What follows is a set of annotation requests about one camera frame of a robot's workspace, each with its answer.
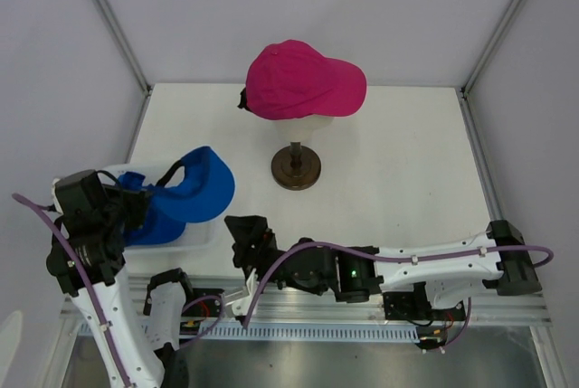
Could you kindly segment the magenta baseball cap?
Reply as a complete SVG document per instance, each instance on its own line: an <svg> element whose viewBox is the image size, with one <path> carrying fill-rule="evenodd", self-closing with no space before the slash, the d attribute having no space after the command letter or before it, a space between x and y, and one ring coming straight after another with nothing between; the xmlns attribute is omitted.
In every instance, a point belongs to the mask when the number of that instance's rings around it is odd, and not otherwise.
<svg viewBox="0 0 579 388"><path fill-rule="evenodd" d="M360 110L366 93L355 64L290 39L267 45L250 64L237 107L270 121L343 118Z"/></svg>

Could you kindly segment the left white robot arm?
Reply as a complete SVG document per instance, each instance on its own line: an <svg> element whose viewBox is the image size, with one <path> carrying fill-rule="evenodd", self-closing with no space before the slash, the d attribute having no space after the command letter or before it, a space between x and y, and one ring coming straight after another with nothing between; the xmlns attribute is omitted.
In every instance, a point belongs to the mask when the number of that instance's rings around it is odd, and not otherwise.
<svg viewBox="0 0 579 388"><path fill-rule="evenodd" d="M186 387L189 374L178 353L181 316L195 293L180 269L154 276L142 326L129 293L124 250L127 232L147 223L151 195L127 189L105 170L85 170L52 183L49 273L81 312L113 387Z"/></svg>

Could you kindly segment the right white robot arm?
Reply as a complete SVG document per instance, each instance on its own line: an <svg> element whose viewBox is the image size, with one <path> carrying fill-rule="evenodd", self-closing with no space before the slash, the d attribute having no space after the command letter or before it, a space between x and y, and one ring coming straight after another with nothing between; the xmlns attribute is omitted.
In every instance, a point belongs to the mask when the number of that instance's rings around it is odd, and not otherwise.
<svg viewBox="0 0 579 388"><path fill-rule="evenodd" d="M453 243L410 250L302 238L286 251L262 216L228 216L224 222L233 237L233 265L245 277L242 295L226 306L243 325L269 284L316 296L332 292L336 302L347 304L380 295L387 318L410 321L436 320L486 289L503 297L542 289L533 248L505 220Z"/></svg>

